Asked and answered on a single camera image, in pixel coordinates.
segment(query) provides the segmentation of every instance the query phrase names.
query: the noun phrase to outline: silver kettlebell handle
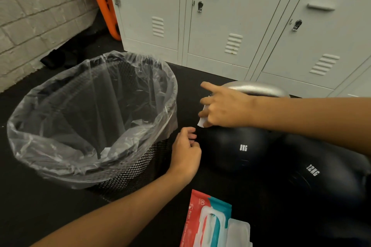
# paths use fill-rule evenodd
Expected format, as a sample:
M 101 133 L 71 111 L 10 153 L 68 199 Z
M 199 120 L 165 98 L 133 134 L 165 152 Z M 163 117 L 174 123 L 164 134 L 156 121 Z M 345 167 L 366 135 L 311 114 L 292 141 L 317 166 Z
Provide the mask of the silver kettlebell handle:
M 248 95 L 267 96 L 267 97 L 288 97 L 289 93 L 285 90 L 270 84 L 251 82 L 251 81 L 233 81 L 223 85 Z

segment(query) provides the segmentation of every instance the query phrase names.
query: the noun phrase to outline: trash can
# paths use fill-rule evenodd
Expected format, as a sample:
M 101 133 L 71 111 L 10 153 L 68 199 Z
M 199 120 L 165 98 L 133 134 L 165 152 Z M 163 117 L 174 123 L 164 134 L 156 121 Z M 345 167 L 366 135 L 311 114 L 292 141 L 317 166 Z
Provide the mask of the trash can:
M 169 164 L 177 92 L 166 62 L 112 51 L 32 89 L 8 120 L 10 146 L 43 178 L 112 201 Z

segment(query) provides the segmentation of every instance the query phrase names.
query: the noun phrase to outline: white brick wall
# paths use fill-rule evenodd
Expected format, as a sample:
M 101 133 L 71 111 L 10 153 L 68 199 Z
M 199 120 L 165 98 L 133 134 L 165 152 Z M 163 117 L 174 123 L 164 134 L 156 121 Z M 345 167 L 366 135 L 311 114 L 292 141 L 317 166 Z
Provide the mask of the white brick wall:
M 0 92 L 42 67 L 39 60 L 88 28 L 96 0 L 0 0 Z

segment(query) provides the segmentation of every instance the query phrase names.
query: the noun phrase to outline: white locker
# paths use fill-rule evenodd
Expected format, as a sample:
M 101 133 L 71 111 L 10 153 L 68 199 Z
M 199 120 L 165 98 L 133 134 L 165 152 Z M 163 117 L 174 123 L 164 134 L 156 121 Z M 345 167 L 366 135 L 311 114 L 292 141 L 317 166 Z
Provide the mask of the white locker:
M 194 0 L 187 66 L 243 80 L 279 1 Z
M 121 0 L 115 11 L 124 48 L 177 62 L 179 5 L 180 0 Z
M 371 54 L 370 12 L 371 0 L 300 0 L 262 74 L 285 84 L 335 89 Z M 302 24 L 294 32 L 297 20 Z
M 338 97 L 371 97 L 371 67 L 350 83 Z

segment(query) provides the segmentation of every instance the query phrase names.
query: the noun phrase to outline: clear plastic liner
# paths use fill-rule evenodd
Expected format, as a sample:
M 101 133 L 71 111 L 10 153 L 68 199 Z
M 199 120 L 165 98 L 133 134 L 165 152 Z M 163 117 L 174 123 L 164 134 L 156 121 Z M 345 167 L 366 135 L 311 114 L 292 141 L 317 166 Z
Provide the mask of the clear plastic liner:
M 169 137 L 177 92 L 164 61 L 112 51 L 32 89 L 8 120 L 9 142 L 16 159 L 43 177 L 88 187 L 135 166 Z

